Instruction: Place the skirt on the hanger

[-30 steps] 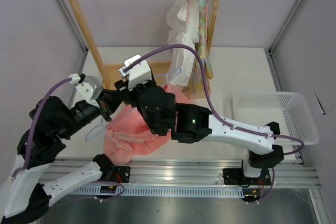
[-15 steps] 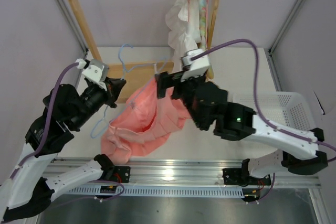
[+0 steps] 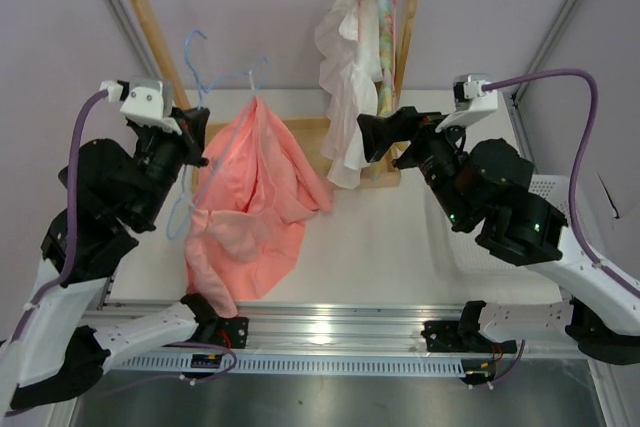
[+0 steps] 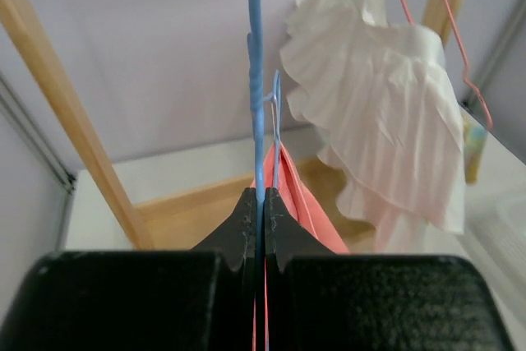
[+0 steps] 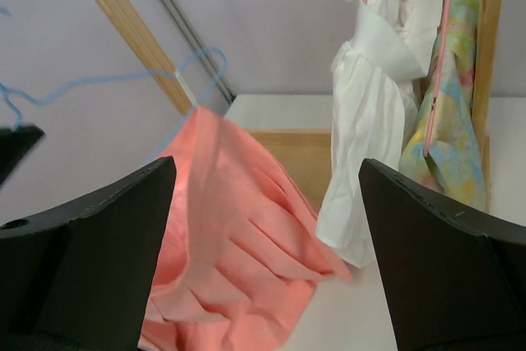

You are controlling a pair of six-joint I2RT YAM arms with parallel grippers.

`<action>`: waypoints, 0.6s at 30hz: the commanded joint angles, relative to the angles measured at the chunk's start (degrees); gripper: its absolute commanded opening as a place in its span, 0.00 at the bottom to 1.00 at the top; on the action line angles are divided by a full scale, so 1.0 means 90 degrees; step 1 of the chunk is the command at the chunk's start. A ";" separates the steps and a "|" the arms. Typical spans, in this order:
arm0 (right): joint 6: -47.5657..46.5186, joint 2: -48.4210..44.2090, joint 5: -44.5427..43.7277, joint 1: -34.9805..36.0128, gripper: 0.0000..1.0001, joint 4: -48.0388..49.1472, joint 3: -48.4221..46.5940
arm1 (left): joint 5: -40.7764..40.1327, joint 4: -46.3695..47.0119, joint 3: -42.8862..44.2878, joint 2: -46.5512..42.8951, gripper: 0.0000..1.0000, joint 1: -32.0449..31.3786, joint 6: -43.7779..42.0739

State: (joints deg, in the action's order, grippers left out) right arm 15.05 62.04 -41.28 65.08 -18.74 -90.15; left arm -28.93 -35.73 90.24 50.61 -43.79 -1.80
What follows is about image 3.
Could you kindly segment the blue wire hanger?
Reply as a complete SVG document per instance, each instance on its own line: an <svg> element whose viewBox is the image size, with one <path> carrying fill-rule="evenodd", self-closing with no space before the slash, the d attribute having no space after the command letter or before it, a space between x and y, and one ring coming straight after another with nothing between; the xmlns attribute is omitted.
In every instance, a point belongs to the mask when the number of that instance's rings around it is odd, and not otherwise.
<svg viewBox="0 0 640 427"><path fill-rule="evenodd" d="M198 102L196 104L197 111L204 109L205 97L209 95L221 83L246 77L248 79L250 91L252 94L255 94L262 88L264 82L269 77L270 69L270 62L268 60L268 57L265 55L257 58L248 69L218 76L208 83L203 82L200 72L195 67L190 56L190 48L195 36L200 37L203 40L207 40L208 37L201 30L193 29L187 34L183 47L184 63L193 76L193 80L196 86L198 99ZM169 219L165 228L165 236L170 241L175 241L183 235L186 230L187 224L190 222L195 212L195 208L198 206L202 199L202 194L197 194L195 202L187 200L187 174L189 172L193 172L193 170L194 167L185 166L180 175L179 196L171 207Z"/></svg>

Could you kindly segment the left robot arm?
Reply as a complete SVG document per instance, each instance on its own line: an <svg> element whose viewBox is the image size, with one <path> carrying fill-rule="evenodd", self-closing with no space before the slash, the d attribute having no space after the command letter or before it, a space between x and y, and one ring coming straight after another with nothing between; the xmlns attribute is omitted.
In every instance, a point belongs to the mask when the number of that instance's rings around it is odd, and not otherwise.
<svg viewBox="0 0 640 427"><path fill-rule="evenodd" d="M219 315L199 294L164 311L110 327L81 323L121 260L151 232L182 167L205 165L209 111L172 109L173 132L136 126L133 152L111 139L82 141L79 116L59 179L67 205L51 222L30 305L6 351L19 351L3 376L10 415L78 397L111 368L159 347L218 346Z"/></svg>

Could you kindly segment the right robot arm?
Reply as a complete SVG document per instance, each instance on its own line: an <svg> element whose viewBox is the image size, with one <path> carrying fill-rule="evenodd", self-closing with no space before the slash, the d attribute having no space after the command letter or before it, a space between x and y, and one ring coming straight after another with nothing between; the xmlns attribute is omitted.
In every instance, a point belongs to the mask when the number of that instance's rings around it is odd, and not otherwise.
<svg viewBox="0 0 640 427"><path fill-rule="evenodd" d="M473 234L491 256L542 275L571 297L537 305L469 301L452 327L425 323L428 349L513 353L518 341L567 341L601 362L638 363L639 284L625 288L614 267L590 265L572 230L576 224L531 192L533 165L506 140L484 140L466 152L465 128L444 120L413 107L388 118L361 114L364 156L377 161L394 143L408 142L393 164L420 170L453 232Z"/></svg>

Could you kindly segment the pink pleated skirt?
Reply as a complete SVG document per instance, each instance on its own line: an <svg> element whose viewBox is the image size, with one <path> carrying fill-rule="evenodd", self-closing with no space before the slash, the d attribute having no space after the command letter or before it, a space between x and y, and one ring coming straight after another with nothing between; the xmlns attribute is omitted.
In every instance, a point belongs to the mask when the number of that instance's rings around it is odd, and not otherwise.
<svg viewBox="0 0 640 427"><path fill-rule="evenodd" d="M329 182L258 97L208 144L184 242L188 289L221 317L269 293L296 266L307 220L333 208Z"/></svg>

